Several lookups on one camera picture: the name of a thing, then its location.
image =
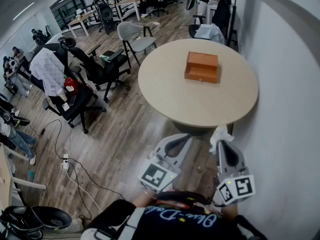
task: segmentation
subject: desk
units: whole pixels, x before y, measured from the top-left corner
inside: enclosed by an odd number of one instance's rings
[[[29,161],[29,158],[11,150],[7,146],[1,144],[0,147],[0,203],[3,209],[11,205],[12,191],[19,192],[20,190],[14,187],[14,183],[29,186],[32,188],[46,190],[45,185],[36,184],[23,179],[13,177],[9,166],[7,154],[13,154],[23,160]]]
[[[218,55],[219,83],[185,79],[188,52]],[[155,110],[200,130],[243,118],[259,93],[257,78],[239,53],[202,39],[176,40],[153,50],[139,69],[138,83]]]
[[[128,5],[128,4],[134,4],[136,18],[138,19],[138,21],[140,21],[140,14],[139,14],[139,11],[138,11],[138,2],[139,1],[140,0],[123,0],[123,1],[118,2],[118,3],[115,4],[116,11],[118,12],[118,15],[119,15],[119,18],[120,18],[121,22],[123,22],[124,20],[123,20],[122,15],[121,15],[121,8],[119,6]]]
[[[88,19],[89,17],[91,17],[94,13],[95,13],[95,12],[93,11],[93,12],[84,14],[80,19],[75,18],[73,21],[71,21],[71,22],[68,24],[68,27],[69,27],[69,29],[71,30],[71,33],[72,33],[72,35],[74,36],[75,39],[77,38],[77,36],[76,36],[75,32],[74,32],[73,29],[72,29],[72,25],[77,24],[77,23],[81,23],[81,26],[82,26],[82,28],[83,28],[86,36],[89,37],[89,33],[88,33],[88,31],[86,30],[86,26],[85,26],[85,24],[84,24],[84,20],[86,20],[86,19]]]

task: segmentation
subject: white cloth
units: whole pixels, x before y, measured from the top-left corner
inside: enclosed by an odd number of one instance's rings
[[[30,64],[32,75],[43,81],[47,96],[58,96],[57,92],[64,88],[65,66],[55,56],[54,52],[43,48]]]
[[[0,134],[7,137],[10,135],[10,124],[6,124],[2,117],[0,117]]]
[[[211,25],[201,24],[194,37],[211,40],[222,45],[226,44],[224,34],[222,34],[220,28],[213,23]]]

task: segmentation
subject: white wall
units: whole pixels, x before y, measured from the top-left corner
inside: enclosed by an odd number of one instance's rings
[[[320,22],[288,0],[237,5],[259,82],[256,108],[234,125],[256,186],[239,211],[270,240],[308,240],[320,228]]]

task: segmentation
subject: person sitting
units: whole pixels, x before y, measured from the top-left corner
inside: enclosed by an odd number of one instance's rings
[[[31,32],[33,34],[32,39],[35,41],[35,43],[38,46],[43,46],[49,41],[49,38],[46,37],[40,29],[39,30],[35,30],[33,28],[31,30]]]
[[[147,8],[150,6],[153,6],[154,4],[155,4],[154,0],[143,0],[142,2],[140,2],[139,7],[140,7],[140,13],[142,18],[148,16]]]
[[[18,92],[22,95],[22,97],[27,97],[29,95],[29,90],[32,85],[28,85],[27,83],[23,83],[22,79],[19,78],[16,72],[14,72],[10,65],[8,57],[3,57],[3,71],[5,76],[18,87]]]
[[[19,63],[22,62],[22,67],[24,68],[25,71],[27,71],[29,74],[31,74],[30,70],[29,70],[29,61],[27,60],[27,58],[25,57],[25,52],[22,49],[18,49],[17,47],[13,47],[12,48],[13,51],[13,58],[18,61]],[[25,79],[29,80],[30,77],[21,71],[21,69],[17,72],[18,74],[20,74],[21,76],[23,76]]]

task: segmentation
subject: ceiling light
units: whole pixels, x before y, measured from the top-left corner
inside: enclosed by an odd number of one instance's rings
[[[21,14],[23,14],[30,6],[32,6],[35,2],[33,2],[32,4],[30,4],[29,6],[27,6],[26,8],[24,8],[17,16],[15,16],[13,18],[13,21],[18,18]]]

